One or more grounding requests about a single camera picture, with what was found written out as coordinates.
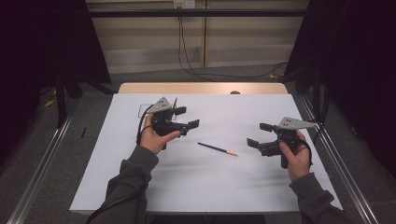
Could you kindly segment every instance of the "white paper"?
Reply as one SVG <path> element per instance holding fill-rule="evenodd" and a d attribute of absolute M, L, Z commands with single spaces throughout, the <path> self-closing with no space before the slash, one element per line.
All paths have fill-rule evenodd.
<path fill-rule="evenodd" d="M 134 150 L 141 105 L 155 104 L 161 97 L 187 113 L 175 122 L 199 119 L 187 136 L 167 144 L 158 157 L 147 190 L 148 212 L 163 213 L 262 213 L 298 211 L 297 198 L 289 187 L 280 156 L 263 157 L 249 147 L 247 138 L 260 143 L 276 140 L 274 133 L 260 130 L 260 123 L 277 125 L 284 117 L 301 119 L 291 95 L 220 94 L 116 94 L 81 180 L 71 211 L 90 213 L 105 200 L 110 178 Z M 311 171 L 320 185 L 341 204 L 306 130 L 312 148 Z M 238 154 L 238 157 L 198 145 L 202 142 Z"/>

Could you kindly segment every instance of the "hand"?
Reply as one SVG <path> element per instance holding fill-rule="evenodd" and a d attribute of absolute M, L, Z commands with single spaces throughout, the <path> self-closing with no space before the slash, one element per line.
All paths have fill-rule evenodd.
<path fill-rule="evenodd" d="M 151 119 L 152 119 L 152 114 L 146 116 L 145 118 L 145 129 L 142 132 L 142 139 L 140 140 L 140 146 L 147 148 L 148 150 L 152 151 L 155 155 L 157 155 L 163 149 L 163 145 L 179 137 L 180 132 L 175 131 L 164 136 L 159 136 L 154 132 L 154 130 L 151 127 L 152 126 Z"/>
<path fill-rule="evenodd" d="M 297 136 L 305 141 L 305 136 L 300 131 L 297 131 Z M 289 161 L 288 173 L 291 182 L 309 174 L 309 150 L 306 146 L 300 144 L 294 153 L 284 142 L 280 142 L 279 147 Z"/>

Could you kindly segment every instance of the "gray floor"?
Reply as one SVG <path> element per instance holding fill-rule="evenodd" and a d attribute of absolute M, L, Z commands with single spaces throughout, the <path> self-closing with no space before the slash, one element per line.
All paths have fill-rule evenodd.
<path fill-rule="evenodd" d="M 196 69 L 196 71 L 234 76 L 256 76 L 267 73 L 272 67 L 272 65 L 254 65 Z M 283 67 L 278 69 L 276 74 L 279 75 L 282 71 Z M 211 76 L 210 78 L 225 82 L 273 81 L 268 76 L 254 78 Z M 113 90 L 117 90 L 123 82 L 208 81 L 182 70 L 113 75 L 112 80 L 113 84 L 107 86 Z M 84 95 L 77 102 L 77 110 L 71 119 L 64 140 L 54 155 L 24 223 L 84 223 L 86 220 L 86 217 L 82 215 L 69 212 L 68 208 L 73 201 L 79 180 L 84 174 L 112 97 L 104 95 L 85 84 L 81 84 L 81 87 L 84 90 Z M 295 93 L 293 82 L 288 83 L 287 88 L 290 93 Z M 42 96 L 42 100 L 49 97 L 45 94 Z M 303 118 L 307 119 L 300 97 L 295 95 L 295 101 Z M 68 105 L 74 102 L 75 100 L 67 98 Z M 0 223 L 7 222 L 18 199 L 26 189 L 56 131 L 56 124 L 56 105 L 51 107 L 39 105 L 28 132 L 4 164 L 3 173 L 0 176 Z M 394 223 L 394 220 L 396 220 L 396 214 L 394 213 L 396 211 L 395 179 L 372 156 L 364 140 L 352 134 L 350 128 L 351 125 L 348 120 L 343 116 L 336 102 L 331 99 L 326 130 L 334 141 L 349 172 L 373 209 L 378 223 Z M 346 213 L 354 218 L 357 223 L 362 223 L 361 215 L 356 209 L 354 201 L 349 196 L 320 141 L 318 141 L 317 149 Z M 169 217 L 162 217 L 163 223 L 167 218 Z M 265 219 L 266 223 L 269 224 L 300 222 L 298 213 L 266 214 Z M 196 218 L 189 220 L 188 223 L 193 223 L 193 221 L 200 223 L 202 219 Z M 186 219 L 180 218 L 178 223 L 186 223 Z"/>

